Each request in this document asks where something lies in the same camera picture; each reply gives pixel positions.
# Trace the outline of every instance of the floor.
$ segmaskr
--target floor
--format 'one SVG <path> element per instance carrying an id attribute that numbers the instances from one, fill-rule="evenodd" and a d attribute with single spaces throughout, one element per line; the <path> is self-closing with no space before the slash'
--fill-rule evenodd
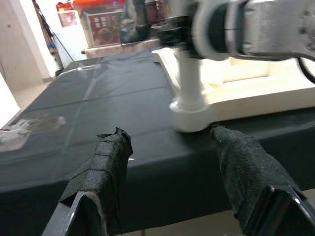
<path id="1" fill-rule="evenodd" d="M 13 92 L 16 103 L 24 111 L 44 90 L 51 84 L 51 82 L 45 82 L 40 85 L 26 88 L 24 90 Z"/>
<path id="2" fill-rule="evenodd" d="M 315 207 L 315 189 L 303 192 Z M 192 219 L 177 224 L 144 231 L 137 231 L 123 236 L 242 236 L 238 221 L 232 211 Z"/>

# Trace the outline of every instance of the cable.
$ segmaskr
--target cable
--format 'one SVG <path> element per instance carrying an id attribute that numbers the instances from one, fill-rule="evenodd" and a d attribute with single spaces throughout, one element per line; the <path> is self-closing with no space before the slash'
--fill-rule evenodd
<path id="1" fill-rule="evenodd" d="M 65 46 L 63 45 L 63 43 L 61 42 L 61 40 L 58 38 L 58 36 L 55 34 L 55 32 L 53 32 L 53 30 L 51 29 L 51 27 L 48 25 L 45 16 L 43 15 L 43 13 L 41 12 L 39 5 L 37 4 L 36 0 L 33 0 L 33 3 L 35 4 L 35 7 L 37 7 L 38 9 L 38 14 L 43 22 L 44 27 L 46 28 L 48 34 L 52 37 L 56 37 L 56 39 L 59 41 L 59 43 L 61 44 L 61 46 L 63 47 L 63 49 L 65 50 L 65 52 L 68 54 L 68 56 L 70 57 L 70 59 L 72 61 L 74 61 L 73 57 L 70 55 L 70 53 L 68 52 L 68 50 L 65 48 Z"/>
<path id="2" fill-rule="evenodd" d="M 301 71 L 303 72 L 303 74 L 305 75 L 305 77 L 311 81 L 313 84 L 315 84 L 315 77 L 312 75 L 312 73 L 308 70 L 307 66 L 305 65 L 305 63 L 303 62 L 302 58 L 296 58 Z"/>

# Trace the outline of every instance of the white cylinder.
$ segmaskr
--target white cylinder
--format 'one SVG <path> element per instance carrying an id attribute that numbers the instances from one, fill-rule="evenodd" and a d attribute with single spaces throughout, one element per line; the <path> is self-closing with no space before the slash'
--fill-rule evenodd
<path id="1" fill-rule="evenodd" d="M 179 52 L 180 85 L 178 106 L 186 111 L 196 111 L 206 105 L 202 93 L 199 60 L 189 57 L 188 52 Z"/>

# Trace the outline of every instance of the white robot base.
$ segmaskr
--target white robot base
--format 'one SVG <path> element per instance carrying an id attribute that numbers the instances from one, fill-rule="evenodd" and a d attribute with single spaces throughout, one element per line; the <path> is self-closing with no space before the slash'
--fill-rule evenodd
<path id="1" fill-rule="evenodd" d="M 315 85 L 294 59 L 198 60 L 170 48 L 153 55 L 173 86 L 170 109 L 175 128 L 182 132 L 197 132 L 217 121 L 315 107 Z"/>

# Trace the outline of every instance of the table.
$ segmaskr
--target table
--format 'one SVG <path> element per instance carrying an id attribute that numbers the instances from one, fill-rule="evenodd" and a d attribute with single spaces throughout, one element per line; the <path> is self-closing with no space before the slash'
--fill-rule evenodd
<path id="1" fill-rule="evenodd" d="M 230 209 L 210 128 L 176 132 L 172 99 L 150 50 L 72 63 L 9 127 L 21 132 L 0 141 L 3 235 L 39 235 L 67 180 L 93 154 L 96 134 L 116 126 L 131 135 L 134 151 L 124 232 Z M 260 140 L 302 190 L 315 188 L 315 108 L 221 124 Z"/>

